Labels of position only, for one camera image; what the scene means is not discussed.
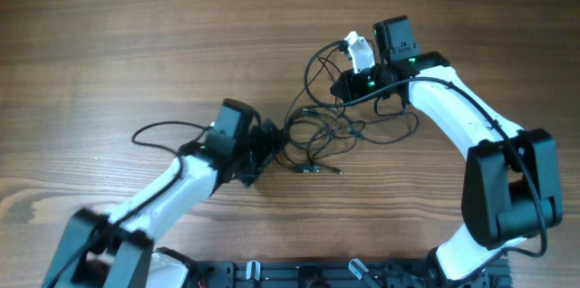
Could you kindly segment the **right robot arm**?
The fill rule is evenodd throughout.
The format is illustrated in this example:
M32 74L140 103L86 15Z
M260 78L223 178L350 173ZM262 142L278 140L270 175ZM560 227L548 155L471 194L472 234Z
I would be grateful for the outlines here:
M466 283L502 255L541 257L563 218L556 143L490 108L438 52L424 53L407 16L374 25L374 43L350 32L337 48L352 63L330 89L346 105L401 97L447 135L466 161L463 223L430 255L441 286Z

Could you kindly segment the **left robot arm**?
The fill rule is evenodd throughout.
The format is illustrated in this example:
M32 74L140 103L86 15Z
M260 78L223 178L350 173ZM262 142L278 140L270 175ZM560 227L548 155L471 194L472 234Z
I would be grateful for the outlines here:
M225 99L216 120L172 149L169 167L131 199L103 213L88 208L68 221L45 287L197 287L195 261L156 243L194 205L233 179L251 186L285 145L271 120Z

